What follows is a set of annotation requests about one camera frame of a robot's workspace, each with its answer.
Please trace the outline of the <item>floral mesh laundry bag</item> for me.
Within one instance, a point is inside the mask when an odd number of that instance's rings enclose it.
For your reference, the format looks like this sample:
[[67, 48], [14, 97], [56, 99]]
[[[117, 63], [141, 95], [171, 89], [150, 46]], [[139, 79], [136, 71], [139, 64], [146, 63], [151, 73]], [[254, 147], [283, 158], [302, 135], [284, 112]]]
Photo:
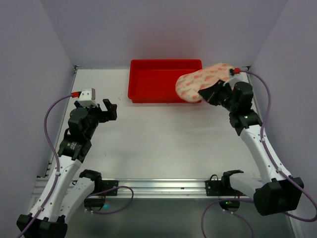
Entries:
[[235, 67], [228, 63], [216, 63], [212, 66], [180, 76], [175, 84], [177, 96], [189, 103], [202, 99], [198, 91], [214, 86], [219, 80], [230, 79], [229, 71]]

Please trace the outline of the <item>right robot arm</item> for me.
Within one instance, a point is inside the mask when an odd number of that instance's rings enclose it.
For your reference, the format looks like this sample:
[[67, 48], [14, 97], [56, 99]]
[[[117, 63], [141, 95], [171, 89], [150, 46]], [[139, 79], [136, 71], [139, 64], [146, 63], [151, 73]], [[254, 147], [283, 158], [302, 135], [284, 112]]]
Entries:
[[248, 196], [262, 216], [295, 210], [304, 183], [300, 177], [294, 178], [283, 166], [261, 131], [263, 123], [252, 109], [252, 86], [240, 81], [231, 87], [219, 80], [198, 93], [207, 103], [229, 111], [230, 124], [251, 152], [261, 176], [260, 180], [256, 180], [242, 170], [226, 171], [218, 189], [239, 191]]

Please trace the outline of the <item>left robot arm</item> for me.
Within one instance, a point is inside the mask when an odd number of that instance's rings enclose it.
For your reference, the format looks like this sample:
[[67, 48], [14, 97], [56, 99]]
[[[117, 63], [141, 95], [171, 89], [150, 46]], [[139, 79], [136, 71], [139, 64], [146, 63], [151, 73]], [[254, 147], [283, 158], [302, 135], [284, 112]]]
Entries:
[[41, 196], [29, 214], [21, 214], [16, 222], [25, 238], [63, 238], [68, 222], [85, 198], [102, 186], [101, 173], [85, 170], [76, 185], [70, 184], [82, 166], [92, 144], [92, 136], [100, 123], [117, 119], [117, 105], [103, 100], [106, 111], [92, 100], [74, 103], [68, 128], [60, 143], [56, 166]]

